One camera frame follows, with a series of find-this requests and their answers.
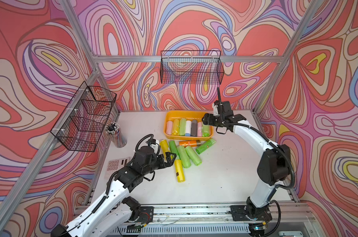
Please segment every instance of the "black cable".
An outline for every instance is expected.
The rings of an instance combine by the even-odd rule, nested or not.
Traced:
[[[295,186],[295,172],[294,172],[294,168],[292,167],[291,164],[291,160],[286,156],[286,154],[276,145],[274,145],[272,142],[269,142],[270,140],[258,129],[256,129],[255,127],[246,125],[246,124],[240,124],[238,122],[224,122],[225,125],[236,125],[236,126],[243,126],[243,127],[247,127],[251,130],[253,130],[254,132],[258,133],[266,142],[269,143],[270,146],[272,146],[279,154],[281,154],[283,156],[283,158],[286,160],[286,162],[289,164],[289,168],[290,168],[290,176],[291,176],[291,181],[290,184],[288,186],[284,186],[281,184],[277,184],[275,186],[275,188],[281,187],[283,189],[292,189]]]
[[[278,221],[276,222],[276,225],[275,225],[274,229],[270,230],[269,233],[266,233],[266,234],[262,235],[261,237],[267,237],[267,236],[273,234],[276,231],[276,229],[279,227],[280,218],[281,218],[280,206],[279,206],[279,203],[276,200],[271,200],[270,204],[272,204],[273,202],[275,202],[275,204],[276,204],[276,206],[278,208]]]
[[[138,142],[137,145],[135,146],[135,151],[138,151],[139,149],[139,145],[143,142],[143,140],[145,140],[146,138],[150,137],[150,139],[153,139],[154,135],[153,134],[149,134],[144,136],[143,138],[141,138]]]
[[[228,214],[236,214],[236,215],[240,215],[240,216],[245,216],[246,213],[241,214],[241,213],[237,213],[237,212],[233,212],[233,211],[228,211]]]
[[[66,232],[64,232],[64,233],[62,233],[62,234],[60,234],[60,235],[58,235],[58,236],[56,236],[56,237],[60,237],[60,236],[62,236],[62,235],[65,235],[65,234],[67,234],[68,232],[70,232],[71,230],[66,230]]]
[[[117,226],[117,230],[118,230],[118,232],[120,233],[120,235],[121,235],[122,237],[124,237],[124,236],[121,234],[121,231],[120,231],[120,229],[118,228],[118,226]]]
[[[92,213],[93,213],[93,212],[91,212],[86,218],[84,218],[84,220],[82,220],[82,221],[78,224],[78,226],[80,226],[80,224],[82,224],[83,221],[87,220],[87,218],[88,218],[90,215],[92,215]]]
[[[109,180],[108,182],[106,183],[106,195],[109,195],[109,190],[110,190],[110,185],[113,181],[113,178],[116,176],[116,174],[118,174],[118,170],[113,172],[110,177],[109,177]]]
[[[117,207],[120,205],[120,203],[121,203],[121,202],[118,202],[117,205],[116,205],[114,208],[112,208],[112,210],[117,209]]]
[[[286,156],[286,154],[279,148],[277,147],[276,145],[274,145],[272,142],[269,142],[269,144],[279,153],[281,154],[284,159],[287,161],[287,163],[289,164],[290,166],[290,175],[291,175],[291,181],[290,181],[290,184],[288,186],[284,186],[284,185],[281,185],[281,184],[277,184],[275,185],[275,188],[284,188],[284,189],[292,189],[294,186],[295,186],[295,171],[294,171],[294,168],[292,167],[292,164],[291,164],[291,160]]]
[[[76,227],[78,227],[79,228],[79,226],[80,226],[80,224],[82,224],[83,223],[83,221],[85,221],[85,220],[87,220],[87,218],[90,216],[90,215],[92,215],[92,212],[86,217],[86,218],[84,218],[84,220],[82,220],[77,226],[74,226],[71,230],[73,230],[73,229],[75,229]],[[67,234],[68,232],[70,232],[71,230],[67,230],[66,232],[64,232],[64,233],[62,233],[62,234],[60,234],[60,235],[58,235],[58,236],[56,236],[56,237],[59,237],[59,236],[62,236],[62,235],[65,235],[65,234]]]
[[[158,151],[156,155],[159,155],[159,151],[160,151],[160,145],[158,145]]]

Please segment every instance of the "pencil holder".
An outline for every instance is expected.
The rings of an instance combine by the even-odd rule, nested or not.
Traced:
[[[106,134],[110,136],[116,147],[121,148],[126,145],[126,137],[122,135],[120,125],[116,122],[106,126]]]

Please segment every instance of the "wire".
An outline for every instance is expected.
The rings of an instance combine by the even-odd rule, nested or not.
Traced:
[[[88,218],[90,215],[92,215],[92,212],[91,212],[86,218],[84,218],[84,220],[82,220],[77,226],[74,226],[71,230],[75,229],[76,227],[79,228],[79,227],[80,227],[80,224],[82,224],[83,221],[87,220],[87,218]],[[67,234],[68,232],[70,232],[71,230],[67,230],[66,232],[64,232],[64,233],[62,233],[62,234],[60,234],[60,235],[58,235],[58,236],[56,236],[56,237],[65,235],[65,234]]]
[[[225,125],[236,125],[236,126],[243,126],[243,127],[247,127],[248,129],[253,130],[254,132],[258,133],[266,142],[269,143],[270,146],[272,146],[281,156],[283,156],[283,158],[286,160],[286,162],[289,165],[290,168],[290,176],[291,176],[291,181],[290,184],[288,186],[284,186],[281,184],[277,184],[275,186],[275,188],[283,188],[283,189],[292,189],[295,186],[295,172],[294,172],[294,168],[292,167],[291,164],[291,160],[287,157],[287,155],[276,145],[274,145],[272,142],[270,142],[270,140],[258,129],[256,129],[255,127],[246,125],[246,124],[240,124],[238,122],[224,122]]]
[[[279,203],[276,200],[271,200],[270,204],[272,204],[273,202],[275,202],[275,204],[276,204],[276,206],[278,208],[278,221],[276,222],[276,225],[275,225],[274,229],[270,230],[269,233],[266,233],[266,234],[262,235],[261,237],[267,237],[267,236],[273,234],[276,231],[276,229],[279,227],[280,218],[281,218],[280,206],[279,206]]]
[[[141,138],[138,142],[137,142],[137,145],[135,146],[135,151],[138,151],[139,149],[139,145],[143,142],[143,140],[145,140],[146,138],[150,137],[149,140],[153,139],[154,135],[153,134],[149,134],[149,135],[146,135],[144,136],[143,138]]]
[[[183,218],[179,218],[179,219],[177,219],[176,221],[171,222],[171,223],[168,223],[168,224],[162,224],[164,221],[167,220],[167,217],[166,217],[166,219],[164,219],[163,221],[159,221],[159,222],[157,222],[157,223],[153,222],[153,223],[154,223],[154,224],[160,224],[160,225],[162,225],[162,226],[168,226],[168,225],[171,225],[171,224],[174,224],[174,223],[180,221],[181,219],[183,219]]]
[[[116,204],[116,206],[115,206],[114,208],[112,208],[112,210],[117,209],[117,207],[120,205],[120,203],[121,203],[121,202],[118,202],[118,203]]]
[[[228,211],[228,214],[236,214],[236,215],[241,215],[241,216],[246,215],[246,213],[241,214],[241,213],[237,213],[237,212],[233,212],[233,211]]]
[[[156,155],[159,155],[159,152],[160,152],[160,145],[158,143],[155,143],[158,145],[158,151],[157,151],[157,154]]]
[[[65,234],[68,234],[68,232],[70,232],[71,230],[66,230],[66,232],[56,236],[56,237],[59,237],[59,236],[62,236],[62,235],[65,235]]]
[[[118,226],[117,226],[117,230],[118,230],[118,232],[120,233],[120,235],[121,235],[122,237],[124,237],[124,236],[121,234],[121,231],[120,231],[120,229],[118,228]]]
[[[145,224],[148,224],[150,222],[150,215],[147,214],[146,212],[141,212],[140,214],[146,214],[148,216],[148,220],[145,223]]]
[[[87,220],[87,218],[88,217],[90,217],[92,215],[92,212],[86,217],[86,218],[84,218],[84,220],[82,220],[80,223],[79,223],[79,225],[78,226],[80,226],[80,224],[82,224],[83,223],[83,221],[85,221],[85,220]]]

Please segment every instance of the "metal beam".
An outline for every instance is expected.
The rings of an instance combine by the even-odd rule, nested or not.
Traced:
[[[69,0],[61,0],[61,6],[63,8],[63,12],[66,14],[68,22],[70,22],[72,29],[77,36],[80,45],[83,48],[85,56],[87,57],[88,62],[91,64],[91,67],[94,71],[99,72],[99,83],[102,87],[109,89],[108,83],[106,82],[104,75],[101,73],[98,63],[94,60],[94,53],[88,43],[87,37],[83,32],[82,26],[80,25],[78,16],[75,13],[73,6],[71,5]],[[119,111],[117,106],[114,106],[112,110],[118,115]]]
[[[99,179],[101,169],[103,168],[104,161],[106,159],[106,154],[108,153],[110,142],[111,142],[111,139],[110,139],[110,136],[108,136],[108,138],[106,140],[106,147],[103,150],[103,152],[100,154],[99,161],[97,162],[97,168],[96,168],[95,174],[93,176],[93,179],[91,180],[91,183],[89,184],[87,195],[84,198],[84,205],[88,205],[88,201],[91,197],[92,189],[94,189],[97,184],[97,180]]]
[[[253,111],[257,111],[258,108],[260,108],[263,103],[266,102],[266,98],[271,93],[273,86],[278,81],[279,76],[283,69],[286,66],[287,61],[290,59],[291,54],[295,50],[296,45],[299,43],[300,38],[304,34],[305,30],[307,29],[307,26],[312,20],[312,17],[315,15],[317,9],[321,5],[321,3],[324,0],[312,0],[307,9],[304,12],[303,17],[301,18],[298,27],[294,31],[294,34],[292,35],[290,41],[288,42],[288,45],[286,47],[285,53],[283,54],[283,60],[277,65],[271,75],[271,77],[268,79],[268,82],[266,83],[266,86],[263,88],[263,91],[261,95],[259,96],[257,102],[255,103],[253,107]]]
[[[98,76],[99,74],[97,71],[92,72],[87,79],[87,84],[92,85]],[[82,97],[84,90],[85,84],[83,84],[82,88],[78,90],[76,96],[72,98],[71,103],[67,106],[67,109],[63,112],[54,128],[60,128],[63,125],[65,120],[70,115],[71,109],[75,107],[76,103]],[[33,159],[30,161],[8,195],[0,204],[0,236],[57,143],[58,139],[49,133],[37,153],[34,155]]]
[[[191,56],[175,56],[179,58],[190,58]],[[220,56],[221,62],[246,62],[246,63],[279,63],[282,61],[282,56]],[[160,62],[161,56],[102,56],[95,55],[93,59],[96,63],[118,63],[118,62],[134,62],[134,63],[158,63]]]

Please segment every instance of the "green garbage bag roll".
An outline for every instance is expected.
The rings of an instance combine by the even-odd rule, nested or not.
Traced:
[[[182,161],[182,165],[184,168],[189,168],[191,166],[190,158],[186,153],[186,149],[184,146],[178,146],[177,150],[179,152],[180,160]]]
[[[176,154],[176,159],[179,160],[180,156],[179,156],[178,150],[176,149],[175,141],[171,140],[168,144],[170,145],[170,151],[172,153],[175,153]]]
[[[206,149],[208,149],[211,145],[215,144],[216,141],[213,138],[210,138],[208,141],[206,141],[203,145],[196,148],[196,152],[198,154],[203,153]]]
[[[180,136],[184,136],[186,133],[186,119],[185,118],[181,118],[180,119],[180,124],[179,124],[179,135]]]
[[[190,159],[196,166],[201,164],[201,159],[193,150],[192,146],[186,146],[185,150],[187,152],[187,155],[190,157]]]
[[[203,136],[210,136],[210,125],[203,125],[201,132],[203,133]]]

